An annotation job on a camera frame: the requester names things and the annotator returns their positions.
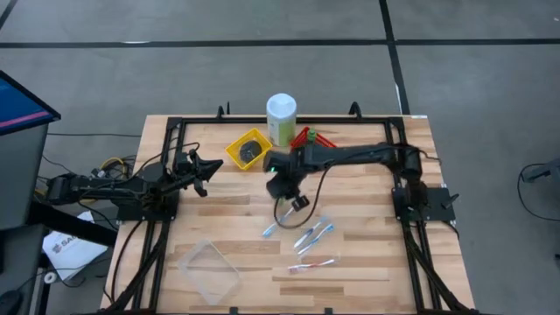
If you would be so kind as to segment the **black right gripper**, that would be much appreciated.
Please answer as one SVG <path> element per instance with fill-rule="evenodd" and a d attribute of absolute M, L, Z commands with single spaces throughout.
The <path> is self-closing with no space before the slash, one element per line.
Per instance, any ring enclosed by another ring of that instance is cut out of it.
<path fill-rule="evenodd" d="M 274 199 L 293 199 L 291 205 L 295 210 L 308 207 L 310 201 L 305 195 L 298 197 L 300 194 L 299 186 L 303 181 L 301 175 L 293 175 L 278 172 L 266 184 L 266 189 L 270 196 Z"/>

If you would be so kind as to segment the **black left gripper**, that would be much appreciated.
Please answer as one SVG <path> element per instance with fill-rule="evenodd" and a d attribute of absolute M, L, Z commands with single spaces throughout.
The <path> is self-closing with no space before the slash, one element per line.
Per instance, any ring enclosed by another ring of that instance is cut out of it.
<path fill-rule="evenodd" d="M 204 188 L 203 181 L 209 181 L 222 165 L 222 159 L 199 161 L 197 151 L 190 149 L 188 152 L 176 154 L 174 172 L 178 176 L 182 189 L 187 190 L 189 186 L 193 186 L 196 193 L 204 198 L 207 196 L 207 190 Z"/>

